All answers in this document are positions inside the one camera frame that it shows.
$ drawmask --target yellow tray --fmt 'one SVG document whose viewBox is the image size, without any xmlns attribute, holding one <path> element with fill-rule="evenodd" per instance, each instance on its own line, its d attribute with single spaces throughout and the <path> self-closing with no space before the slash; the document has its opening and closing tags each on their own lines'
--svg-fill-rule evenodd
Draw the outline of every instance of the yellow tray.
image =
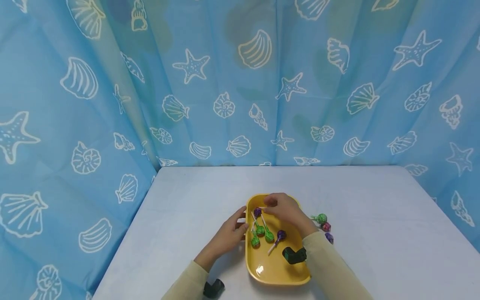
<svg viewBox="0 0 480 300">
<path fill-rule="evenodd" d="M 280 229 L 285 230 L 287 238 L 272 250 L 270 256 L 267 255 L 267 252 L 273 244 L 267 243 L 265 237 L 259 237 L 260 247 L 258 249 L 254 249 L 250 243 L 253 238 L 251 232 L 253 224 L 252 212 L 256 207 L 265 206 L 264 198 L 267 195 L 257 194 L 247 202 L 246 222 L 250 225 L 245 237 L 245 262 L 247 269 L 253 278 L 266 285 L 300 286 L 306 284 L 310 280 L 310 272 L 306 263 L 289 264 L 282 255 L 286 247 L 291 247 L 294 251 L 298 251 L 303 247 L 302 239 L 295 227 L 288 223 L 280 222 L 272 215 L 262 213 L 268 229 L 275 236 L 275 240 L 276 233 Z M 259 218 L 257 222 L 261 226 L 264 225 L 262 218 Z"/>
</svg>

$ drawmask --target blue backdrop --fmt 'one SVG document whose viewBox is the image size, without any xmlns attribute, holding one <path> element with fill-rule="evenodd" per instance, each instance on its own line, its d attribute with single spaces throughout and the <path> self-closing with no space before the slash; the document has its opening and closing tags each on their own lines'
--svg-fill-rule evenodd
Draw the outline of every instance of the blue backdrop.
<svg viewBox="0 0 480 300">
<path fill-rule="evenodd" d="M 90 299 L 160 166 L 401 165 L 480 249 L 479 36 L 475 0 L 3 1 L 0 294 Z"/>
</svg>

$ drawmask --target white table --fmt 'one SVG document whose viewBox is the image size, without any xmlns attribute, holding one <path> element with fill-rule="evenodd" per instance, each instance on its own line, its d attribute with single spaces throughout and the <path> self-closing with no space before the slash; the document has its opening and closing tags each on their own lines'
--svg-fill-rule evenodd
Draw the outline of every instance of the white table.
<svg viewBox="0 0 480 300">
<path fill-rule="evenodd" d="M 480 255 L 401 167 L 176 167 L 159 171 L 94 300 L 160 299 L 228 216 L 270 192 L 328 215 L 335 248 L 375 299 L 478 299 Z M 313 280 L 258 284 L 243 249 L 217 261 L 216 278 L 226 300 L 323 299 Z"/>
</svg>

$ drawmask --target sleeve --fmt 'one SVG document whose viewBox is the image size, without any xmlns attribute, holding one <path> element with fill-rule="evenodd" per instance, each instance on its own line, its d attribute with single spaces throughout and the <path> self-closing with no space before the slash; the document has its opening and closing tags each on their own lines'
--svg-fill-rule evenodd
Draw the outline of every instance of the sleeve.
<svg viewBox="0 0 480 300">
<path fill-rule="evenodd" d="M 372 300 L 367 289 L 320 231 L 303 239 L 312 278 L 329 300 Z"/>
<path fill-rule="evenodd" d="M 192 261 L 162 300 L 202 300 L 208 273 Z"/>
</svg>

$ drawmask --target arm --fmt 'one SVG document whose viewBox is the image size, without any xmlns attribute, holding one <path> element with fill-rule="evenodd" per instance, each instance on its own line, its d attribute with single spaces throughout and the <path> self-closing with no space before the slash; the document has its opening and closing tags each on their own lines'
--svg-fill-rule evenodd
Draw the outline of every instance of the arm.
<svg viewBox="0 0 480 300">
<path fill-rule="evenodd" d="M 265 197 L 265 213 L 293 224 L 299 231 L 307 251 L 307 266 L 329 300 L 372 300 L 367 289 L 350 270 L 335 248 L 317 226 L 284 193 Z"/>
<path fill-rule="evenodd" d="M 240 208 L 223 223 L 216 235 L 183 271 L 162 300 L 203 299 L 205 282 L 213 264 L 220 256 L 233 250 L 247 232 L 248 224 L 237 222 L 238 219 L 245 218 L 245 209 L 245 206 Z"/>
</svg>

